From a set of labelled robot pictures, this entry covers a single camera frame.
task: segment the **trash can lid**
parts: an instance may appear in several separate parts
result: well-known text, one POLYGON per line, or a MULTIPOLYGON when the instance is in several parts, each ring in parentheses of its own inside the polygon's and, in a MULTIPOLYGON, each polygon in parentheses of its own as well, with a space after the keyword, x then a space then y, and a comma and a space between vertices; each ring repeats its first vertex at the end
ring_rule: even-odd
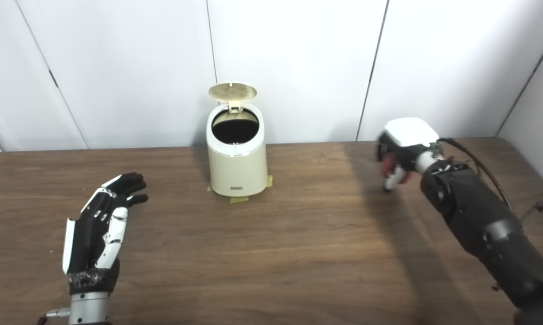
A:
POLYGON ((249 101, 257 94, 255 88, 244 83, 220 83, 209 88, 209 95, 213 99, 230 103, 230 108, 238 107, 241 109, 241 102, 249 101))

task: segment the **masking tape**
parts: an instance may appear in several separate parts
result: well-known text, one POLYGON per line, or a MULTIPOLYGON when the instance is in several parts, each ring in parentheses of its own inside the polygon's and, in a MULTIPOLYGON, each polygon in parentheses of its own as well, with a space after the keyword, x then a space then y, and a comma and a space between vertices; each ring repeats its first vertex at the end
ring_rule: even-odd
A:
POLYGON ((249 197, 230 197, 230 203, 249 201, 249 197))

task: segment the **robotic hand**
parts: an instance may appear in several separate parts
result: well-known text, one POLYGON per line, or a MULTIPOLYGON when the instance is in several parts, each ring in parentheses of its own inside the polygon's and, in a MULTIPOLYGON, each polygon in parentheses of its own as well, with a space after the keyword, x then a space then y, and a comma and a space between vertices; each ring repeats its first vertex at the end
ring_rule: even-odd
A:
MULTIPOLYGON (((390 121, 378 139, 377 158, 391 191, 422 175, 420 188, 440 212, 463 249, 475 256, 519 309, 515 323, 543 325, 543 257, 525 236, 504 192, 503 202, 467 164, 444 158, 439 140, 449 142, 481 162, 453 139, 416 118, 390 121)), ((484 170, 497 183, 487 169, 484 170)))
POLYGON ((69 317, 68 324, 110 325, 109 296, 119 276, 117 255, 123 243, 129 208, 148 200, 146 183, 139 173, 119 175, 101 185, 81 210, 78 220, 67 220, 63 272, 69 280, 71 307, 48 312, 49 317, 69 317))

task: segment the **robotic wrist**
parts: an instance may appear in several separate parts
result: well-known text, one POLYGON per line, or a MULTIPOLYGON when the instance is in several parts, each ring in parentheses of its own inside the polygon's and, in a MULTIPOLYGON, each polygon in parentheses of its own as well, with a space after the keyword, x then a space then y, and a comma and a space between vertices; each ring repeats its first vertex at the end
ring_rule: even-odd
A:
POLYGON ((85 272, 69 274, 69 294, 113 293, 119 278, 120 265, 119 259, 115 259, 111 269, 93 268, 85 272))

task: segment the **wood grain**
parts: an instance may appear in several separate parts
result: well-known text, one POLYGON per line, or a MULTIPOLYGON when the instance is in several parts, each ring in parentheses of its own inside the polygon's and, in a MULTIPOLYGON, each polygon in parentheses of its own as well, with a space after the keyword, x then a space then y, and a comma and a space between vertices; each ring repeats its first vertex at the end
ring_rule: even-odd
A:
MULTIPOLYGON (((509 144, 463 143, 518 211, 543 200, 542 179, 509 144)), ((0 324, 68 306, 65 219, 131 171, 150 201, 130 214, 116 325, 510 324, 513 306, 419 177, 383 193, 373 152, 373 142, 270 145, 274 186, 238 204, 206 191, 205 148, 0 153, 0 324)), ((543 252, 543 215, 525 228, 543 252)))

